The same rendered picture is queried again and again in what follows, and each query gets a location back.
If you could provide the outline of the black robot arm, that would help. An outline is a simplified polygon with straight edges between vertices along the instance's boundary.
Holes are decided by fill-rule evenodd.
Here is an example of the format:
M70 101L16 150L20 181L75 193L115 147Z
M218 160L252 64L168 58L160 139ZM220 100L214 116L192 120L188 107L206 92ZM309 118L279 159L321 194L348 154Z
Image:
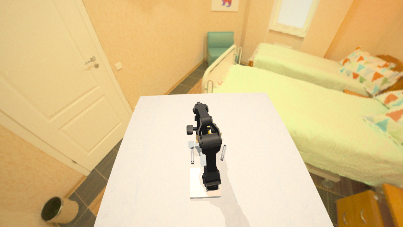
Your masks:
M206 190L210 191L218 190L218 185L221 184L220 172L216 166L216 153L220 151L222 139L220 129L213 123L212 116L208 112L208 105L201 102L194 105L195 122L200 125L197 131L199 147L202 149L202 153L206 155L206 166L204 166L202 179ZM217 133L199 136L202 127L206 126L212 126Z

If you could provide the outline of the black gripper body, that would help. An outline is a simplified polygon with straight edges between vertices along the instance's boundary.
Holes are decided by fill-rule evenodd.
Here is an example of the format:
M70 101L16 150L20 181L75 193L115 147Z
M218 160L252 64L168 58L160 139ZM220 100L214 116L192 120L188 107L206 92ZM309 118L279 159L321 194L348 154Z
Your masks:
M199 124L197 124L197 127L193 127L193 125L187 125L187 135L192 135L192 134L193 134L193 131L196 131L196 133L197 133L199 127L200 127ZM211 133L217 133L217 132L212 128L212 126L210 126L210 127L208 127L208 126L202 127L201 132L208 132L208 131L210 131L210 130L211 130Z

